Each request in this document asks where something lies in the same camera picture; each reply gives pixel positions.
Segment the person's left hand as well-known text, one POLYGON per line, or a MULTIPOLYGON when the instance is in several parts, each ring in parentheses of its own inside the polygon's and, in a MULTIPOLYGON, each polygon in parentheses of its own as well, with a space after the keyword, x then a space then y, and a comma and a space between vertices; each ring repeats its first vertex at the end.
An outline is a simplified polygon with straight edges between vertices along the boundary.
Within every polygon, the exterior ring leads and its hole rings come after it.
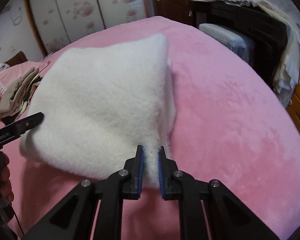
POLYGON ((3 162, 3 167, 0 168, 0 194, 12 202, 14 200, 14 193, 12 191, 10 170, 8 168, 10 160, 3 152, 0 152, 0 159, 3 162))

